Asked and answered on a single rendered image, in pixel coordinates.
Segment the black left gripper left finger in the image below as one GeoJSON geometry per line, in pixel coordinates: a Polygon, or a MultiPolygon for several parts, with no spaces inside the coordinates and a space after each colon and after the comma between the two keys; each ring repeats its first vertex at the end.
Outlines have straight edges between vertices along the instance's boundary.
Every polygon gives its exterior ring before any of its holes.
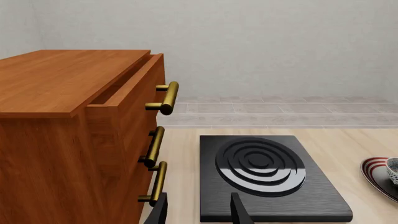
{"type": "Polygon", "coordinates": [[[167,194],[161,193],[144,224],[165,224],[167,218],[167,209],[167,194]]]}

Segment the wooden cabinet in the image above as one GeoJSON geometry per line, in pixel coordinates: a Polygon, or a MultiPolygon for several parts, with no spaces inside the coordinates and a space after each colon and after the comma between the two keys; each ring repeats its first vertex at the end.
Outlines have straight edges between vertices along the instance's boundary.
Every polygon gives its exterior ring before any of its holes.
{"type": "Polygon", "coordinates": [[[38,50],[0,60],[0,224],[135,224],[138,163],[98,163],[85,108],[149,55],[38,50]]]}

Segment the plate with red rings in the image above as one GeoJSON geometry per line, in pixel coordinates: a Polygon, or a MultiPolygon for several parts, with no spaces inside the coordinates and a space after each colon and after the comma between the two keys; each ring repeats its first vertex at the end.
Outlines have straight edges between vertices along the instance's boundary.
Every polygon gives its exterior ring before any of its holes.
{"type": "Polygon", "coordinates": [[[360,171],[374,188],[398,203],[398,185],[394,184],[387,174],[387,159],[385,156],[367,158],[361,162],[360,171]]]}

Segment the flat black stove plate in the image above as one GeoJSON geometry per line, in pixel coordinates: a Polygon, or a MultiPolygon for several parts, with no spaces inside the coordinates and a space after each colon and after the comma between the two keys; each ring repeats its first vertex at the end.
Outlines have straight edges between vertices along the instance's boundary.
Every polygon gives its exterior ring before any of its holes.
{"type": "Polygon", "coordinates": [[[231,222],[232,194],[239,195],[254,222],[353,219],[295,136],[200,136],[201,222],[231,222]]]}

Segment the patterned bowl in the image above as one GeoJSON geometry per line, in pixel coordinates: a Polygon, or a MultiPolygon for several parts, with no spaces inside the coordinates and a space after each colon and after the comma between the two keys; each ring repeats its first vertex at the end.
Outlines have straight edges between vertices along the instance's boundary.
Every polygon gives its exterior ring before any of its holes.
{"type": "Polygon", "coordinates": [[[398,186],[398,157],[391,157],[386,160],[387,175],[392,183],[398,186]]]}

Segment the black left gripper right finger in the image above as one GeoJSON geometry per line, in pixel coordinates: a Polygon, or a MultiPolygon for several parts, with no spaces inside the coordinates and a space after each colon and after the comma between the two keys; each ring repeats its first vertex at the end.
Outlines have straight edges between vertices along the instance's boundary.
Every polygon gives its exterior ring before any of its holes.
{"type": "Polygon", "coordinates": [[[231,194],[230,209],[233,224],[254,224],[236,192],[231,194]]]}

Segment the wooden drawer slightly open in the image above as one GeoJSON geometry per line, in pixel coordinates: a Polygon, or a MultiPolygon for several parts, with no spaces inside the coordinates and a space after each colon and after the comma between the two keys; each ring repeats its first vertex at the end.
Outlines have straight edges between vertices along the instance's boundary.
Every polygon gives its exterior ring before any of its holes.
{"type": "Polygon", "coordinates": [[[145,135],[156,128],[155,111],[145,104],[158,100],[156,85],[165,83],[163,54],[149,55],[123,83],[108,89],[85,108],[95,158],[102,166],[137,162],[145,135]]]}

